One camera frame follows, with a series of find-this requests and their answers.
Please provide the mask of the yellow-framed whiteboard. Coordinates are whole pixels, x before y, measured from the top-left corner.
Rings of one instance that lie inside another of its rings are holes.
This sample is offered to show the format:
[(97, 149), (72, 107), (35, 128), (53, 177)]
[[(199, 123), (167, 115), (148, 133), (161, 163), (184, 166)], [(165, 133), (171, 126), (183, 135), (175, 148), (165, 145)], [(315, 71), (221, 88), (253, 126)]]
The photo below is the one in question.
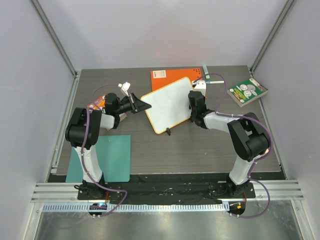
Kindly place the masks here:
[(190, 118), (188, 94), (192, 89), (190, 79), (183, 77), (140, 98), (151, 105), (145, 113), (156, 134), (162, 134)]

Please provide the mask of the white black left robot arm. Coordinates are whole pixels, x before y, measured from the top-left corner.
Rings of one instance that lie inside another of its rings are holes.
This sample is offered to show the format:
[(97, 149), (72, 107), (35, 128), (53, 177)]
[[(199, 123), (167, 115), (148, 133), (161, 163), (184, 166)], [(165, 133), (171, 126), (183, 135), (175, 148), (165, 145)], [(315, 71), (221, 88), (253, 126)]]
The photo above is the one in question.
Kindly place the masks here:
[(65, 139), (76, 151), (80, 160), (83, 177), (82, 183), (75, 185), (78, 197), (100, 200), (107, 194), (103, 171), (98, 162), (96, 144), (100, 128), (116, 129), (120, 123), (120, 115), (127, 112), (133, 114), (148, 110), (151, 104), (142, 101), (134, 93), (119, 98), (115, 93), (104, 96), (102, 109), (74, 109), (65, 130)]

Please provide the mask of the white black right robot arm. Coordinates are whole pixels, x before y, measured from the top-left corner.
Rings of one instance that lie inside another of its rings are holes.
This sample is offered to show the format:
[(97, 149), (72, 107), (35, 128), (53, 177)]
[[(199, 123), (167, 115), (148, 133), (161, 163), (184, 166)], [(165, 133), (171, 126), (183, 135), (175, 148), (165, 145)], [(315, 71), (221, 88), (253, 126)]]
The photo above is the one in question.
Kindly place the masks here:
[(199, 91), (188, 93), (190, 119), (197, 126), (228, 133), (236, 153), (233, 168), (226, 178), (226, 193), (233, 198), (243, 193), (257, 161), (273, 147), (269, 130), (257, 116), (219, 113), (207, 108), (206, 99)]

